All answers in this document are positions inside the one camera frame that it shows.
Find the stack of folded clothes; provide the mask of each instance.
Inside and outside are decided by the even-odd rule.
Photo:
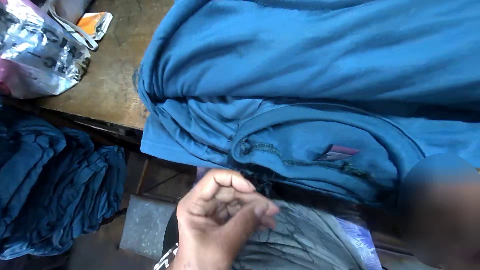
[[[67,251],[120,207],[122,148],[0,107],[0,259]]]

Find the blue garment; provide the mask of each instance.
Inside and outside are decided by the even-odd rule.
[[[372,206],[426,156],[478,167],[479,9],[475,0],[177,1],[138,73],[151,112],[141,149]],[[359,153],[325,161],[331,146]]]
[[[120,208],[123,149],[95,147],[84,132],[8,108],[1,108],[0,130],[0,139],[21,146],[1,149],[11,158],[0,170],[0,196],[8,202],[1,205],[0,259],[63,253]],[[20,178],[8,192],[10,180]]]

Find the wooden table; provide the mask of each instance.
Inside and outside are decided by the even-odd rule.
[[[148,111],[132,76],[160,21],[174,0],[96,0],[91,12],[107,11],[113,21],[92,52],[81,82],[67,92],[36,104],[89,119],[143,130]]]

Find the finger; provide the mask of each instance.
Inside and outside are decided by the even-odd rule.
[[[247,205],[221,228],[222,237],[228,239],[228,254],[236,256],[243,244],[262,225],[261,219],[267,210],[267,202]]]
[[[260,193],[252,193],[252,194],[242,194],[236,193],[236,198],[242,205],[252,204],[252,203],[264,203],[268,204],[268,210],[266,215],[268,216],[275,216],[276,214],[280,213],[280,209],[276,206],[273,201],[267,199],[265,196],[261,195]]]
[[[210,216],[218,206],[213,199],[218,196],[222,202],[235,199],[235,193],[253,193],[255,187],[239,172],[232,170],[211,170],[180,202],[182,209],[193,215]]]
[[[260,220],[263,227],[274,230],[276,227],[276,221],[274,217],[264,216]]]
[[[209,171],[190,192],[196,199],[211,200],[220,187],[233,187],[242,193],[255,191],[253,184],[239,172],[214,169]]]

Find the wooden plank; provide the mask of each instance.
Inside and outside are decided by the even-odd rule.
[[[67,92],[40,98],[37,105],[65,113],[143,129],[148,111],[132,76],[160,21],[174,0],[96,0],[92,12],[107,11],[113,21],[92,52],[83,80]]]

